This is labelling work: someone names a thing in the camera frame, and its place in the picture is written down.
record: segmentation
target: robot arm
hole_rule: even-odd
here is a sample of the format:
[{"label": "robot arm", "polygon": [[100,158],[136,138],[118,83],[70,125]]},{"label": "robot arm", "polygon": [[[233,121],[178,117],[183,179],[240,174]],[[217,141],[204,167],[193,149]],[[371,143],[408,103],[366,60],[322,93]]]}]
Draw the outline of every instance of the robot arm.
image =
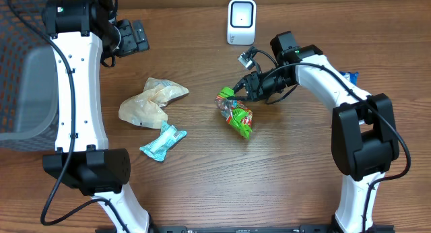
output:
[{"label": "robot arm", "polygon": [[149,48],[142,24],[108,20],[108,0],[50,0],[43,13],[46,32],[65,55],[73,70],[76,128],[73,157],[64,167],[71,142],[71,90],[64,62],[54,50],[59,84],[57,154],[44,156],[44,170],[61,182],[79,189],[99,204],[117,229],[146,233],[150,215],[130,185],[130,159],[126,149],[109,149],[103,126],[99,71],[106,58],[124,57]]},{"label": "robot arm", "polygon": [[[344,174],[341,201],[333,225],[336,225],[338,232],[362,232],[368,185],[383,178],[399,154],[397,139],[386,125],[371,114],[364,101],[395,128],[391,101],[384,94],[371,96],[350,83],[333,68],[320,49],[314,45],[300,48],[290,32],[277,35],[271,41],[271,47],[278,66],[266,73],[254,71],[245,75],[233,90],[237,93],[245,88],[247,97],[239,99],[254,102],[268,99],[288,86],[301,85],[332,112],[331,150],[337,167]],[[249,63],[249,57],[254,55],[252,50],[239,57],[248,69],[252,67]],[[352,92],[361,101],[351,96]],[[361,133],[360,125],[363,123],[373,124],[373,129]],[[371,213],[377,187],[378,184],[374,186],[368,202],[366,229],[373,226]]]}]

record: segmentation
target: clear plastic bag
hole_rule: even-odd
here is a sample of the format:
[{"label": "clear plastic bag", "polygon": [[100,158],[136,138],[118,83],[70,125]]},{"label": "clear plastic bag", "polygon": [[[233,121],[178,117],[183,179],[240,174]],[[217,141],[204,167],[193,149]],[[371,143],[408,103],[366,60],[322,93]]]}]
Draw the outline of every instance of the clear plastic bag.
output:
[{"label": "clear plastic bag", "polygon": [[148,78],[143,92],[120,105],[119,118],[136,126],[160,129],[168,115],[161,109],[189,90],[173,81]]}]

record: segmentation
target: white sensor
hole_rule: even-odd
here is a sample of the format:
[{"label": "white sensor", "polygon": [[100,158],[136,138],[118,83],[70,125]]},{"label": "white sensor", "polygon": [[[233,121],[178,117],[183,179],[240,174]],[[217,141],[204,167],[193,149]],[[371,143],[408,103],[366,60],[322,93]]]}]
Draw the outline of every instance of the white sensor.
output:
[{"label": "white sensor", "polygon": [[231,0],[228,12],[228,43],[250,45],[255,41],[256,3]]}]

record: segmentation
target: gray basket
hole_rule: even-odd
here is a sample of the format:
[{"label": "gray basket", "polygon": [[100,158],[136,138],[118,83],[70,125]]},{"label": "gray basket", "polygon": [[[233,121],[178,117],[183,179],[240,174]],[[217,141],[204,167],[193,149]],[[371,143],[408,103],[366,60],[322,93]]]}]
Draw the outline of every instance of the gray basket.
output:
[{"label": "gray basket", "polygon": [[[44,32],[47,0],[13,0],[25,20]],[[0,0],[0,147],[55,148],[59,112],[54,52]]]}]

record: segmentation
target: blue object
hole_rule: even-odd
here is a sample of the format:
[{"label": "blue object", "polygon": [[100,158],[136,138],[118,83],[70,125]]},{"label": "blue object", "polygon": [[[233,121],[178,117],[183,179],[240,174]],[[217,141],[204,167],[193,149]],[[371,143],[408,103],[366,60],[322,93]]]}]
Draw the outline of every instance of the blue object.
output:
[{"label": "blue object", "polygon": [[348,81],[350,81],[352,84],[356,86],[356,82],[358,80],[359,72],[342,72],[340,71],[340,74],[344,76]]},{"label": "blue object", "polygon": [[174,125],[169,125],[166,121],[163,121],[159,138],[148,145],[141,146],[139,149],[154,160],[163,162],[168,149],[178,143],[186,135],[186,131],[179,131]]}]

